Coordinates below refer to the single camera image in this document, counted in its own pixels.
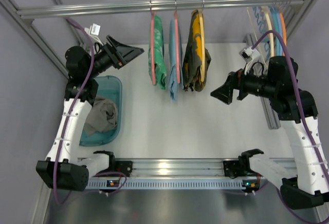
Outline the green tie-dye trousers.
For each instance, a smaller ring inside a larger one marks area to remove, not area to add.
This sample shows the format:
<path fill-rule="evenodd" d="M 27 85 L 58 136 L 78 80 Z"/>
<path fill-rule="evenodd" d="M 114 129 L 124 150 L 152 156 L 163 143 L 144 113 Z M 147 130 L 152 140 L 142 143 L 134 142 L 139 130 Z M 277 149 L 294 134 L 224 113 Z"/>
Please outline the green tie-dye trousers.
<path fill-rule="evenodd" d="M 164 38 L 163 38 L 163 27 L 161 18 L 155 13 L 154 17 L 154 62 L 155 62 L 155 73 L 156 73 L 156 85 L 163 90 L 166 89 L 166 78 L 167 78 L 167 69 L 164 61 Z M 151 74 L 151 54 L 150 54 L 150 41 L 148 49 L 148 67 L 149 67 L 149 76 L 152 83 L 152 74 Z"/>

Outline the pink hanger with green trousers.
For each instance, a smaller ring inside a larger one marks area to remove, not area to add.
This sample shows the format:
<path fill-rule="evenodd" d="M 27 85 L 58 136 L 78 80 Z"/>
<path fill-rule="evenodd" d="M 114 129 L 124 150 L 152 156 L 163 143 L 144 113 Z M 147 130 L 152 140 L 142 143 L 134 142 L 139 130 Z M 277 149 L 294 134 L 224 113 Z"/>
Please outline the pink hanger with green trousers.
<path fill-rule="evenodd" d="M 150 54 L 151 54 L 151 74 L 152 74 L 152 84 L 156 84 L 156 73 L 155 73 L 155 62 L 154 62 L 154 17 L 155 12 L 152 10 L 152 0 L 150 0 Z"/>

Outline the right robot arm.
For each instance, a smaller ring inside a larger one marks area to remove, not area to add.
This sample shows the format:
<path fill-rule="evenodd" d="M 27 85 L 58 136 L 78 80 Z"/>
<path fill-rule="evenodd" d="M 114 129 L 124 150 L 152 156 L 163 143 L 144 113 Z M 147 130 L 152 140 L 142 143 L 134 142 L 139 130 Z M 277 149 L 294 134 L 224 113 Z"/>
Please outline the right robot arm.
<path fill-rule="evenodd" d="M 318 133 L 318 111 L 312 94 L 296 85 L 297 72 L 293 59 L 272 57 L 266 75 L 243 69 L 230 72 L 225 83 L 210 94 L 227 105 L 232 103 L 234 90 L 239 92 L 239 101 L 248 95 L 270 101 L 288 137 L 297 174 L 289 173 L 260 149 L 242 152 L 239 163 L 245 174 L 258 173 L 272 183 L 292 210 L 328 202 L 328 165 Z"/>

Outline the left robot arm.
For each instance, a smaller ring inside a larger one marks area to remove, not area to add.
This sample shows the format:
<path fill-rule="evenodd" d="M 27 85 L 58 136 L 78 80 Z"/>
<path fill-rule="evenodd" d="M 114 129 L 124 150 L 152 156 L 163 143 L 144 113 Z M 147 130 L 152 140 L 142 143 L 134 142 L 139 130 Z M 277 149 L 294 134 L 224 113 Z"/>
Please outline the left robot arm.
<path fill-rule="evenodd" d="M 97 53 L 88 53 L 81 46 L 70 47 L 65 53 L 69 79 L 60 126 L 46 158 L 36 164 L 36 172 L 50 189 L 81 192 L 89 178 L 104 170 L 114 170 L 112 152 L 96 151 L 79 161 L 77 150 L 97 95 L 95 78 L 110 67 L 122 68 L 143 54 L 144 49 L 120 43 L 109 35 L 106 39 L 107 43 Z"/>

